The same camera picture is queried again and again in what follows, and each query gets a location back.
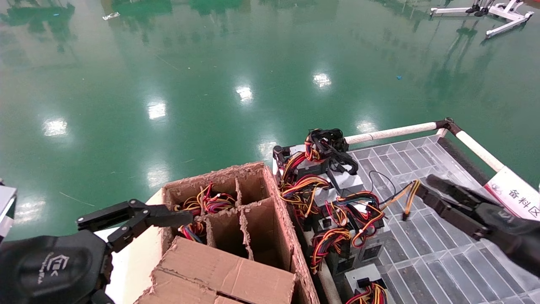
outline wire bundle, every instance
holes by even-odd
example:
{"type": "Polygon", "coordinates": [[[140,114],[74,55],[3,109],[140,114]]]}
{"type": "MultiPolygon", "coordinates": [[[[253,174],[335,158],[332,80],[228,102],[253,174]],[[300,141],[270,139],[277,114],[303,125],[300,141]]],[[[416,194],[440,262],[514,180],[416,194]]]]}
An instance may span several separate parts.
{"type": "Polygon", "coordinates": [[[185,200],[180,205],[174,205],[174,211],[186,210],[193,214],[193,216],[201,215],[201,204],[197,200],[196,196],[192,196],[185,200]]]}
{"type": "Polygon", "coordinates": [[[306,154],[303,152],[297,152],[287,160],[279,182],[280,190],[283,191],[284,188],[291,187],[296,182],[294,171],[304,160],[306,160],[306,154]]]}
{"type": "Polygon", "coordinates": [[[287,185],[281,188],[281,198],[292,204],[295,209],[300,211],[303,217],[310,214],[318,214],[317,206],[314,206],[315,191],[317,188],[328,189],[330,184],[325,179],[308,174],[299,179],[293,185],[287,185]]]}
{"type": "Polygon", "coordinates": [[[201,244],[203,243],[201,237],[206,236],[206,228],[201,222],[182,225],[180,228],[178,228],[178,231],[180,231],[186,239],[199,242],[201,244]]]}
{"type": "Polygon", "coordinates": [[[234,208],[235,199],[227,193],[213,193],[213,183],[210,184],[197,195],[197,201],[200,203],[206,213],[214,214],[222,210],[234,208]]]}
{"type": "Polygon", "coordinates": [[[416,191],[418,191],[418,188],[420,187],[420,181],[414,180],[410,184],[408,184],[403,190],[408,191],[409,195],[407,196],[407,203],[405,204],[405,210],[403,211],[403,220],[406,221],[410,214],[410,208],[413,206],[413,200],[414,196],[416,195],[416,191]]]}
{"type": "Polygon", "coordinates": [[[336,203],[347,213],[350,213],[357,223],[363,225],[351,240],[353,247],[361,248],[366,243],[366,239],[374,236],[377,232],[374,223],[384,217],[384,212],[380,210],[379,198],[371,191],[361,191],[345,197],[338,197],[336,203]],[[366,212],[361,213],[356,210],[353,203],[366,206],[366,212]]]}
{"type": "Polygon", "coordinates": [[[343,208],[341,208],[337,204],[334,204],[333,201],[331,202],[325,201],[325,206],[326,206],[326,211],[328,212],[328,215],[330,215],[330,218],[338,227],[343,227],[347,225],[347,222],[348,222],[347,213],[345,212],[343,208]]]}
{"type": "Polygon", "coordinates": [[[382,286],[380,286],[379,284],[373,282],[370,286],[366,288],[365,292],[353,296],[345,304],[353,304],[355,301],[358,301],[359,304],[388,303],[385,289],[382,288],[382,286]]]}
{"type": "MultiPolygon", "coordinates": [[[[321,154],[319,153],[319,151],[317,151],[317,146],[315,145],[312,139],[312,134],[317,131],[320,131],[320,129],[315,129],[309,132],[309,134],[306,137],[306,140],[304,141],[304,146],[306,148],[306,152],[305,152],[306,159],[312,162],[322,161],[321,154]]],[[[321,138],[318,144],[320,146],[326,146],[326,147],[329,146],[329,143],[325,138],[321,138]]]]}
{"type": "Polygon", "coordinates": [[[350,232],[344,227],[324,230],[315,234],[312,238],[313,252],[310,257],[313,274],[321,269],[322,260],[331,249],[341,254],[341,246],[345,242],[350,242],[350,232]]]}

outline yellow wire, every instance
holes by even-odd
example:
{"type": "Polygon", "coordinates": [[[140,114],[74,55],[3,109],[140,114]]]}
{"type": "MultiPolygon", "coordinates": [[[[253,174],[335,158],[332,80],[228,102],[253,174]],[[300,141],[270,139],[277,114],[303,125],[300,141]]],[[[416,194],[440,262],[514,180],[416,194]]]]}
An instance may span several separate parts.
{"type": "Polygon", "coordinates": [[[414,181],[414,185],[413,185],[413,188],[412,190],[409,192],[409,197],[407,199],[407,205],[405,206],[405,214],[409,214],[410,213],[410,208],[411,206],[413,205],[413,199],[414,199],[414,195],[416,194],[416,191],[418,190],[418,188],[420,187],[420,181],[419,180],[415,180],[414,181]]]}
{"type": "Polygon", "coordinates": [[[384,204],[384,207],[381,208],[381,211],[384,210],[386,207],[388,207],[391,203],[399,200],[403,195],[405,195],[406,193],[408,193],[410,191],[410,188],[413,186],[413,183],[410,183],[407,185],[407,187],[405,187],[405,190],[403,190],[401,193],[398,194],[398,196],[396,196],[395,198],[391,199],[390,201],[388,201],[386,204],[384,204]]]}

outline plastic grid tray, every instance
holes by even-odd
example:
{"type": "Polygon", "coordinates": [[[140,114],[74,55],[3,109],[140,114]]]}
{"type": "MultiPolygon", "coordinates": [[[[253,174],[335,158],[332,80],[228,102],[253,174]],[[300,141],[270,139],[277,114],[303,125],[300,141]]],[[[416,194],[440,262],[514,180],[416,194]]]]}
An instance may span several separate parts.
{"type": "MultiPolygon", "coordinates": [[[[385,199],[429,174],[485,196],[482,186],[437,143],[438,136],[353,150],[367,190],[385,199]]],[[[392,237],[376,264],[396,303],[540,303],[540,281],[513,264],[490,242],[476,242],[441,219],[419,198],[401,221],[405,197],[387,208],[392,237]]]]}

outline cardboard box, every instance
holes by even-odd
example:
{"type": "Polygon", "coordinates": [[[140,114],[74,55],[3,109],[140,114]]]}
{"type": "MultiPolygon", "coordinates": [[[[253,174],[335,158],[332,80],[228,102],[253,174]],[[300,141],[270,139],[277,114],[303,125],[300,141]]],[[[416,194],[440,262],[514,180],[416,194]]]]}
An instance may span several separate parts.
{"type": "MultiPolygon", "coordinates": [[[[232,166],[168,183],[148,201],[148,204],[164,204],[172,209],[175,204],[180,204],[188,197],[196,195],[211,181],[220,191],[235,192],[237,201],[232,210],[224,210],[217,214],[203,213],[202,216],[196,218],[197,221],[206,224],[207,246],[227,252],[229,253],[227,256],[234,256],[237,260],[241,257],[246,258],[250,265],[258,265],[256,267],[260,269],[271,269],[261,270],[265,273],[273,270],[281,273],[283,270],[288,272],[294,277],[294,290],[292,299],[289,298],[290,302],[319,304],[286,203],[279,198],[272,172],[263,163],[232,166]]],[[[173,242],[175,244],[179,242],[178,238],[175,239],[175,234],[176,229],[151,227],[131,243],[123,304],[238,302],[234,297],[232,299],[227,297],[225,295],[227,291],[220,290],[221,286],[218,288],[214,285],[203,285],[206,287],[202,287],[198,284],[190,284],[177,276],[170,277],[170,274],[166,275],[160,270],[164,263],[168,263],[167,257],[175,254],[171,251],[178,249],[171,246],[173,242]],[[177,288],[180,282],[184,282],[182,284],[185,286],[177,288]],[[168,295],[174,296],[176,302],[167,302],[168,295]],[[154,298],[157,299],[155,302],[148,302],[149,299],[154,298]]],[[[201,244],[192,243],[191,245],[197,245],[198,251],[205,252],[205,249],[209,249],[201,244]]],[[[194,257],[197,262],[198,256],[199,254],[196,254],[194,257]]],[[[194,263],[192,260],[182,261],[186,265],[194,263]]],[[[179,267],[173,270],[178,273],[181,273],[179,269],[185,270],[183,266],[179,267]]],[[[193,271],[192,279],[203,275],[203,273],[195,273],[194,269],[193,271]]],[[[263,275],[257,276],[252,282],[254,285],[248,285],[249,288],[269,288],[265,286],[263,275]]],[[[279,292],[279,295],[277,293],[276,291],[271,294],[265,302],[273,301],[276,297],[282,299],[282,292],[279,292]]]]}
{"type": "Polygon", "coordinates": [[[153,272],[140,304],[289,304],[294,274],[177,237],[153,272]]]}

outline cardboard divider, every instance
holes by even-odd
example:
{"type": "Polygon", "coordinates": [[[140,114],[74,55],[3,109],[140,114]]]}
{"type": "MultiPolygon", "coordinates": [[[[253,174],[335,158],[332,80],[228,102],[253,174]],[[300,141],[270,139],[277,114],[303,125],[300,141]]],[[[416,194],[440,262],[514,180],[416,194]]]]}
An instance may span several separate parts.
{"type": "Polygon", "coordinates": [[[251,261],[254,261],[253,250],[251,249],[251,236],[247,228],[247,218],[244,212],[240,212],[240,230],[244,234],[244,245],[246,246],[247,256],[251,261]]]}
{"type": "Polygon", "coordinates": [[[286,243],[291,246],[292,249],[292,270],[296,275],[297,289],[293,295],[294,299],[298,300],[298,303],[301,304],[319,304],[319,297],[315,286],[313,285],[313,280],[310,275],[310,270],[307,266],[306,259],[302,253],[302,248],[300,247],[300,242],[294,231],[294,225],[289,217],[287,211],[287,203],[280,199],[278,186],[275,183],[274,176],[268,167],[264,168],[263,176],[265,182],[268,186],[268,193],[270,197],[275,198],[274,208],[277,215],[277,221],[281,226],[281,229],[284,234],[286,243]]]}
{"type": "Polygon", "coordinates": [[[240,190],[240,181],[238,180],[238,177],[234,178],[234,182],[236,183],[236,190],[237,190],[237,201],[236,201],[236,207],[242,206],[242,190],[240,190]]]}
{"type": "Polygon", "coordinates": [[[204,224],[206,224],[206,244],[210,247],[216,248],[214,230],[209,219],[200,219],[204,224]]]}

